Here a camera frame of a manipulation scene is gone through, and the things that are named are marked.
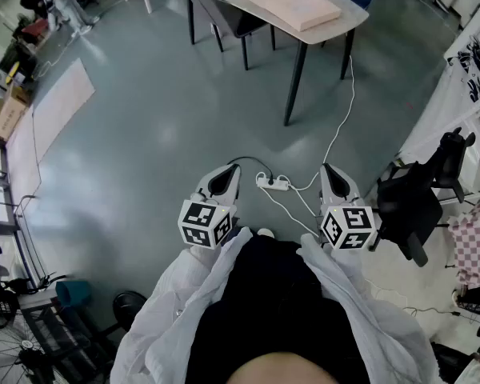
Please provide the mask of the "black office chair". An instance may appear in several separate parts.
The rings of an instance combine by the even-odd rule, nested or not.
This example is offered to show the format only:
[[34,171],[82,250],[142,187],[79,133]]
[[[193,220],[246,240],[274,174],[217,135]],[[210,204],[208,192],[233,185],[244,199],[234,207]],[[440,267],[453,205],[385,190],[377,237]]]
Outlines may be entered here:
[[443,214],[435,189],[452,190],[459,202],[465,193],[459,181],[466,150],[476,140],[474,133],[466,137],[456,128],[442,136],[430,159],[393,166],[387,180],[378,180],[377,207],[374,212],[381,220],[376,239],[369,247],[377,249],[381,240],[398,246],[407,260],[419,267],[428,263],[423,248]]

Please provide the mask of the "black dining chair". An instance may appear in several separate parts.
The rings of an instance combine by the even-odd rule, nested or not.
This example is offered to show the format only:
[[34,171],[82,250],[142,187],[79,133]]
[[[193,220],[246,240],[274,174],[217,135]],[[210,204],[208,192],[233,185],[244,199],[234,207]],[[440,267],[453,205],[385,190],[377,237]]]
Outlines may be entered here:
[[244,69],[249,69],[246,38],[264,26],[270,27],[272,50],[275,45],[275,27],[268,22],[247,13],[223,0],[186,0],[190,44],[195,44],[194,10],[203,12],[204,18],[211,24],[219,50],[223,52],[220,31],[229,32],[241,41]]

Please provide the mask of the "black round stool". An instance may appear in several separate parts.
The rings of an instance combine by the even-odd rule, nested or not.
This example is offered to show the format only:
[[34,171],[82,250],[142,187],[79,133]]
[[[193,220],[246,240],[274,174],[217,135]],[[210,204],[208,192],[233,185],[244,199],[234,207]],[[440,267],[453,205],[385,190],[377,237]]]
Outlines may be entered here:
[[113,300],[113,312],[117,323],[129,331],[136,315],[143,308],[147,298],[135,291],[127,290],[117,294]]

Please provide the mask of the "white power strip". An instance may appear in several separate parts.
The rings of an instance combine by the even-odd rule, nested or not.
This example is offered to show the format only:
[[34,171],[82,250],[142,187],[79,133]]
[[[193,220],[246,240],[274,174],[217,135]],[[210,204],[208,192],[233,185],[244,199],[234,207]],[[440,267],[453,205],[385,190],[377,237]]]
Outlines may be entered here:
[[267,176],[263,172],[256,175],[255,183],[258,188],[264,190],[288,191],[290,188],[290,182],[283,176],[280,175],[274,178]]

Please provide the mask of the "pink floor mat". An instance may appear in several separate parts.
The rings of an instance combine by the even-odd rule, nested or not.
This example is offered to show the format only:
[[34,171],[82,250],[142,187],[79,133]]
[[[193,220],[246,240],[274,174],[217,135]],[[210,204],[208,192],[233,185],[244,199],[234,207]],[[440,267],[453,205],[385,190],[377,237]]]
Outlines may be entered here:
[[24,113],[6,144],[13,202],[19,204],[22,197],[35,194],[42,182],[41,160],[62,129],[94,92],[82,60],[77,59],[40,103]]

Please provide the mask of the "person's left forearm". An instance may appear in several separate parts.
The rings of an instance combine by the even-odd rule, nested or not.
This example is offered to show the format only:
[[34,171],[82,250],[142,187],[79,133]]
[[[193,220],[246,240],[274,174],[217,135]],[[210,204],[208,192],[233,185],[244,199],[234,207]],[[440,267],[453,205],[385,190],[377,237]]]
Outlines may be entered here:
[[162,273],[146,302],[148,310],[173,322],[210,275],[221,253],[221,247],[216,250],[200,246],[185,248]]

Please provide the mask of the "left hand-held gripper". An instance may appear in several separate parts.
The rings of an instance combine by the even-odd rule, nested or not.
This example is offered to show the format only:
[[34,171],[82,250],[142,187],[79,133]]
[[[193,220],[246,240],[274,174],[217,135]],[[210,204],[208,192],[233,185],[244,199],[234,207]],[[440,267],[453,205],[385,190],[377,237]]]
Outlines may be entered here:
[[199,181],[178,217],[184,243],[214,250],[226,240],[234,226],[240,179],[240,165],[224,165]]

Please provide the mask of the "person's right forearm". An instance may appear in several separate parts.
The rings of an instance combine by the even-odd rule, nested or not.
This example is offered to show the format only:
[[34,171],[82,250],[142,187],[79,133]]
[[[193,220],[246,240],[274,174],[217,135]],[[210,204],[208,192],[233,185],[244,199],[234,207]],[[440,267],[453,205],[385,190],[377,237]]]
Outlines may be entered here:
[[376,319],[380,321],[380,309],[376,305],[370,284],[362,273],[361,252],[361,250],[331,250],[330,255],[348,277],[364,303],[373,311]]

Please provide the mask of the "pink box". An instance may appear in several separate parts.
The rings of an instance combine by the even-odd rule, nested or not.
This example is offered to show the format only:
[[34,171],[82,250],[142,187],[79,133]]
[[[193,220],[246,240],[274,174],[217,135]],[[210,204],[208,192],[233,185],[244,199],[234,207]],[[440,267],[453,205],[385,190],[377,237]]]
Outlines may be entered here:
[[342,10],[329,0],[249,0],[302,32],[339,18]]

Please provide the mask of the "bicycle wheel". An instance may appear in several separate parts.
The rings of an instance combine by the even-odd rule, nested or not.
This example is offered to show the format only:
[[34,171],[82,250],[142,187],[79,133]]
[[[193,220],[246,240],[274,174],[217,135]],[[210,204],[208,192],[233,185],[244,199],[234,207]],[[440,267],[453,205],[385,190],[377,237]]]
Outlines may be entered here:
[[0,317],[0,384],[68,384],[20,310]]

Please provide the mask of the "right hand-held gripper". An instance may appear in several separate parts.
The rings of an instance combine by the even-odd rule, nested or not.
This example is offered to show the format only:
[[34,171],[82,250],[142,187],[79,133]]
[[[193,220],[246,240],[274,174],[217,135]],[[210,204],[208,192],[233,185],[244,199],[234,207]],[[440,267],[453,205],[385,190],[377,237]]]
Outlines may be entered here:
[[361,206],[355,181],[329,163],[319,170],[321,230],[334,250],[365,249],[376,232],[371,207]]

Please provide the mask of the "teal bin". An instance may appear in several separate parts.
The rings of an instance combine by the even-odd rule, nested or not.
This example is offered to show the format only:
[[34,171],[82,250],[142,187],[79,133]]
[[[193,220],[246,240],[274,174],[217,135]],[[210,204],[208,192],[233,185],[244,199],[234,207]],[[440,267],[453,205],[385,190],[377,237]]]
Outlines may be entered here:
[[57,282],[55,291],[63,306],[83,306],[90,302],[90,284],[83,280]]

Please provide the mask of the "large cardboard box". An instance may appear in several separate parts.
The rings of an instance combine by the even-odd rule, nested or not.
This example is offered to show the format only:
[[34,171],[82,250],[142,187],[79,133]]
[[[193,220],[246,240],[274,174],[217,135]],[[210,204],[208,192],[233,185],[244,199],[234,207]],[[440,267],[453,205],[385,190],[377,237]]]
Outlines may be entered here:
[[0,98],[0,139],[9,140],[27,105],[28,101],[22,95]]

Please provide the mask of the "person's torso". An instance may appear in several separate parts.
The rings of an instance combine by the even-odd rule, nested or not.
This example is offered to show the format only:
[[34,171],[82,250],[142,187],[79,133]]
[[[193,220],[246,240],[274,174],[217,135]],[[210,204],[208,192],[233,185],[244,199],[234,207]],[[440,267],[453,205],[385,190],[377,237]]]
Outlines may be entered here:
[[309,234],[284,242],[241,229],[173,322],[144,304],[110,384],[226,384],[270,353],[299,355],[338,384],[435,384],[417,320],[375,298],[377,320],[330,251]]

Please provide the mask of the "small cardboard box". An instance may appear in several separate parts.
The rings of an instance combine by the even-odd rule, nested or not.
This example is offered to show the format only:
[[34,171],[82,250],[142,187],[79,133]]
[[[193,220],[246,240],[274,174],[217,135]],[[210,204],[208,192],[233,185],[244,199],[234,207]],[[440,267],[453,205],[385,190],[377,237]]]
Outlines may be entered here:
[[28,91],[16,82],[11,82],[8,85],[5,100],[14,100],[18,103],[23,104],[24,106],[29,106],[31,104],[30,94],[28,93]]

